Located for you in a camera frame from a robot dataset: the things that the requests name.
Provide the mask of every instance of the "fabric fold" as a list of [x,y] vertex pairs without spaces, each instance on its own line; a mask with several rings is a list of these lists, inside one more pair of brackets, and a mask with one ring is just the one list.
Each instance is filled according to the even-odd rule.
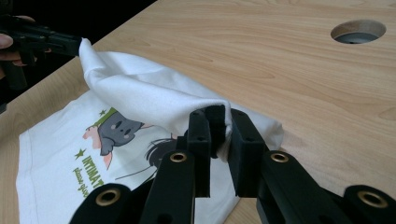
[[279,149],[280,122],[227,100],[178,71],[122,52],[97,52],[83,39],[79,58],[89,91],[20,135],[20,223],[68,223],[92,190],[133,190],[155,176],[163,155],[188,130],[191,112],[225,108],[225,143],[211,160],[210,198],[195,200],[195,223],[223,223],[235,207],[227,164],[231,108],[249,115],[267,146]]

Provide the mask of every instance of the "green star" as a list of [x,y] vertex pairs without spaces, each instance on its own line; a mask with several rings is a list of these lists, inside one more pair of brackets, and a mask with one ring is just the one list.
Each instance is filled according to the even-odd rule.
[[99,114],[100,114],[100,116],[103,116],[105,113],[106,113],[106,111],[102,110]]
[[84,152],[86,149],[82,150],[81,148],[79,149],[79,153],[75,155],[76,159],[84,156]]

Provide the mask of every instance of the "black plastic part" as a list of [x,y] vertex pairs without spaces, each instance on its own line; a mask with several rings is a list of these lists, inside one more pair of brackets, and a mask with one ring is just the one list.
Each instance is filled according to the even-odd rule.
[[209,122],[210,136],[212,141],[212,148],[210,156],[213,159],[218,157],[217,150],[225,142],[225,132],[227,126],[225,120],[225,106],[211,105],[205,108],[206,119]]
[[228,164],[235,194],[239,197],[256,198],[262,153],[269,149],[246,113],[236,109],[231,112],[233,134]]
[[7,103],[0,102],[0,114],[3,114],[7,110]]
[[[97,198],[102,198],[101,194],[108,192],[109,196],[115,196],[111,195],[114,191],[120,196],[114,203],[106,206],[97,203]],[[106,184],[94,189],[75,212],[70,224],[120,223],[130,193],[129,188],[120,184]]]
[[2,61],[0,66],[6,74],[8,86],[14,91],[20,91],[27,88],[26,77],[23,69],[14,65],[12,62]]
[[343,202],[354,223],[396,223],[396,201],[381,190],[365,185],[350,186]]
[[195,197],[210,197],[211,143],[209,122],[204,110],[190,113],[187,150],[195,158]]
[[352,223],[290,154],[282,151],[264,153],[262,178],[286,222]]
[[167,153],[151,186],[139,223],[194,221],[194,157],[186,150]]
[[259,188],[260,191],[256,201],[256,209],[262,223],[285,223],[285,218],[283,218],[271,191],[268,189],[268,186],[262,178],[260,180]]

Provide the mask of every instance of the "circular cutout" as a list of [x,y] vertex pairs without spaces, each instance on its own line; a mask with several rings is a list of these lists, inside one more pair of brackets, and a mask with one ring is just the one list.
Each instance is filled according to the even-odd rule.
[[273,161],[277,161],[277,162],[287,162],[287,161],[289,161],[289,157],[287,157],[286,155],[283,155],[281,153],[271,154],[271,159],[273,159]]
[[387,201],[379,196],[378,194],[369,192],[369,191],[359,191],[358,197],[366,204],[376,207],[376,208],[386,208],[388,207]]
[[364,44],[377,40],[387,31],[379,21],[348,21],[332,29],[332,39],[343,44]]
[[119,189],[107,189],[96,197],[96,203],[100,206],[109,206],[118,201],[120,196]]
[[183,162],[187,159],[187,155],[182,152],[176,152],[171,155],[171,161],[173,162]]

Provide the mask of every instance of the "wooden table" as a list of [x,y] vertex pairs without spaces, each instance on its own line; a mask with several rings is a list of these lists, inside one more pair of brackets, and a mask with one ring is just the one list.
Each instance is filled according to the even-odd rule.
[[[386,32],[332,39],[347,21]],[[396,1],[160,0],[97,42],[175,68],[283,123],[282,148],[325,189],[364,184],[396,198]],[[0,222],[18,223],[19,134],[87,90],[79,59],[0,115]],[[260,223],[243,199],[227,223]]]

